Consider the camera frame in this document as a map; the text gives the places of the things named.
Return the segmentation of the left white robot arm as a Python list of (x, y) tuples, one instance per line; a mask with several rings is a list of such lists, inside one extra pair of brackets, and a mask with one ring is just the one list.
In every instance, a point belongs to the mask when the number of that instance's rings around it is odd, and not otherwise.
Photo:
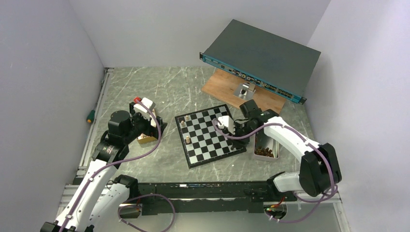
[(108, 129), (95, 147), (87, 173), (68, 205), (54, 222), (45, 222), (43, 232), (97, 232), (103, 220), (123, 202), (132, 203), (140, 194), (138, 180), (120, 175), (102, 195), (129, 152), (129, 144), (141, 134), (160, 139), (167, 123), (146, 119), (139, 112), (120, 110), (111, 114)]

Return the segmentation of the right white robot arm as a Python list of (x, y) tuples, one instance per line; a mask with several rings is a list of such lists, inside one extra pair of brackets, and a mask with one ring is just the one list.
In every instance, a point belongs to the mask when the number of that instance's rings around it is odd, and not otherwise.
[(335, 148), (320, 144), (291, 127), (275, 111), (262, 110), (254, 100), (240, 105), (244, 120), (235, 121), (230, 116), (220, 116), (216, 126), (234, 146), (244, 147), (249, 138), (258, 132), (282, 145), (300, 163), (298, 171), (282, 172), (269, 179), (266, 194), (273, 201), (285, 192), (303, 191), (311, 197), (319, 194), (329, 198), (337, 192), (342, 175)]

